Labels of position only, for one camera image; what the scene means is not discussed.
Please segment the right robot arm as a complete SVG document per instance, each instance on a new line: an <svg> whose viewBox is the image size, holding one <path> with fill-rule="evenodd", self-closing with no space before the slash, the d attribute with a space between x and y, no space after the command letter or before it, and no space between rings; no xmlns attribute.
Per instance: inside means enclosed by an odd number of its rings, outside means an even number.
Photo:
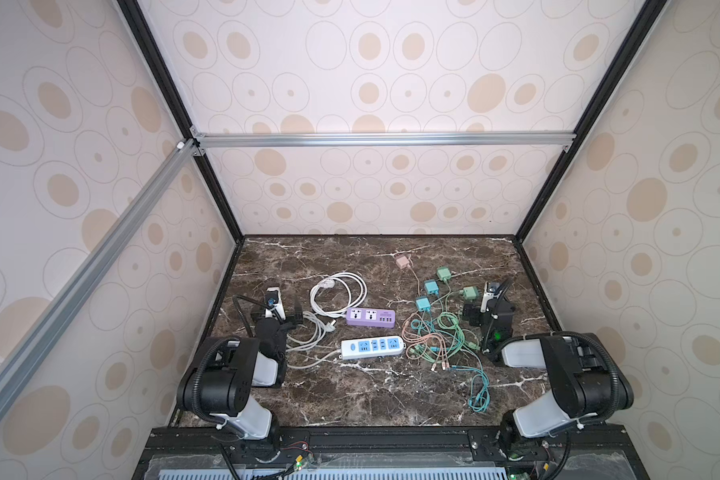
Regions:
<svg viewBox="0 0 720 480"><path fill-rule="evenodd" d="M551 331L512 334L515 306L492 298L464 305L462 314L482 333L481 352L507 368L541 369L550 390L504 414L497 443L507 452L523 442L599 425L632 407L633 388L597 335Z"/></svg>

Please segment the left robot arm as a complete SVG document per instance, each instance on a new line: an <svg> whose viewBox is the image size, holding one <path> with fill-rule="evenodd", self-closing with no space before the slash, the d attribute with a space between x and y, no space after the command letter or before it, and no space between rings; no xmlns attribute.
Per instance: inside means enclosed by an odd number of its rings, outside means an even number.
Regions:
<svg viewBox="0 0 720 480"><path fill-rule="evenodd" d="M264 440L277 430L275 415L253 398L254 388L283 384L287 334L303 323L303 308L280 320L262 317L251 337L210 337L199 346L176 390L178 409L243 440Z"/></svg>

